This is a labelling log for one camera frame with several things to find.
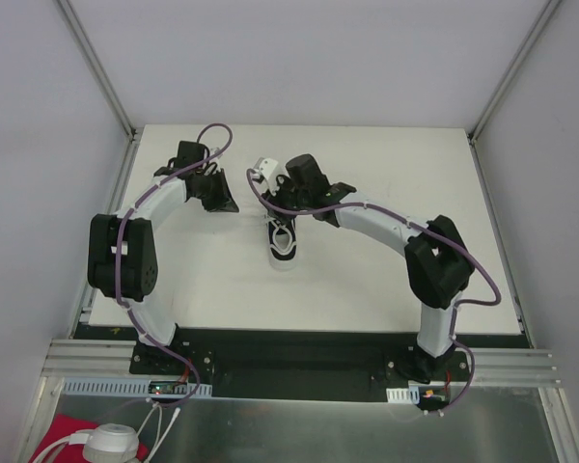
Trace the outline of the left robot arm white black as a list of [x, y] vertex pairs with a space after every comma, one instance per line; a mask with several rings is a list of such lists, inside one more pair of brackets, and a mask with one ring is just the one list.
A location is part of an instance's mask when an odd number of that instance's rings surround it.
[[139, 341], [155, 347], [151, 362], [165, 375], [182, 369], [185, 354], [172, 343], [176, 322], [155, 294], [154, 233], [192, 199], [207, 212], [239, 212], [225, 171], [215, 161], [221, 154], [200, 142], [179, 142], [177, 154], [154, 172], [134, 201], [91, 220], [88, 284], [124, 309]]

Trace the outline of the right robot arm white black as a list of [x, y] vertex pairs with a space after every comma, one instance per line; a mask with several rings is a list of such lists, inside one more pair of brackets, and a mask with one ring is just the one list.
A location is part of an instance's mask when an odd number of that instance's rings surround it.
[[253, 180], [262, 183], [270, 263], [289, 269], [297, 257], [295, 214], [312, 210], [317, 220], [370, 237], [405, 259], [409, 285], [421, 302], [420, 329], [413, 350], [395, 362], [402, 377], [427, 384], [450, 367], [454, 303], [469, 284], [474, 265], [454, 222], [443, 215], [413, 229], [398, 213], [386, 214], [355, 187], [332, 183], [310, 154], [281, 165], [260, 159]]

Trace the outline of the black white canvas sneaker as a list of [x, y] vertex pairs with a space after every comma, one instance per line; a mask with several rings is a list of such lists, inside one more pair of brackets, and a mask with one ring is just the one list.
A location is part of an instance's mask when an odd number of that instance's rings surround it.
[[295, 221], [284, 223], [276, 218], [266, 218], [268, 259], [278, 271], [291, 270], [297, 262]]

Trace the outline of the white shoelace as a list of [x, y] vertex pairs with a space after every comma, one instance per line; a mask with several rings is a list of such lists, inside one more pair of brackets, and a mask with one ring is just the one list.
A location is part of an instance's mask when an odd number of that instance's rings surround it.
[[297, 253], [295, 222], [281, 222], [268, 214], [253, 216], [255, 224], [264, 230], [264, 244], [268, 254], [277, 260], [294, 259]]

